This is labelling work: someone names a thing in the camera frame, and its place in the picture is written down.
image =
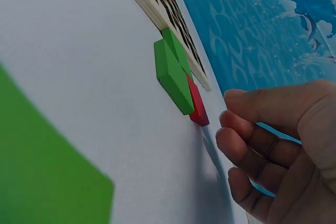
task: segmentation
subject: blue poster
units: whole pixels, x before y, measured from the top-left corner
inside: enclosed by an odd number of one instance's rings
[[[336,80],[336,0],[185,0],[221,91]]]

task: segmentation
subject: green rhombus block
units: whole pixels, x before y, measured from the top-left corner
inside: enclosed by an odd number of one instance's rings
[[[193,79],[193,75],[191,74],[188,59],[186,57],[186,52],[182,44],[179,42],[177,37],[174,35],[173,31],[171,31],[169,28],[166,28],[166,29],[163,29],[161,33],[162,33],[163,39],[167,42],[171,51],[174,53],[174,56],[179,61],[181,67],[189,75],[189,77]]]
[[[193,113],[188,80],[174,53],[164,39],[154,43],[154,51],[158,81],[184,115]]]
[[[108,224],[111,180],[47,122],[1,65],[0,109],[0,223]]]

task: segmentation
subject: green block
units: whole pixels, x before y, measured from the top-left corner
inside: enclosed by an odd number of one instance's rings
[[[187,76],[165,40],[154,43],[156,77],[184,115],[194,112]]]
[[[0,91],[0,223],[108,224],[111,180],[47,122],[1,65]]]
[[[179,61],[183,70],[189,75],[190,78],[193,79],[193,75],[191,74],[190,66],[188,63],[188,59],[186,57],[186,52],[179,42],[173,31],[169,28],[163,29],[161,31],[163,39],[168,43],[170,49],[173,51],[176,59]]]

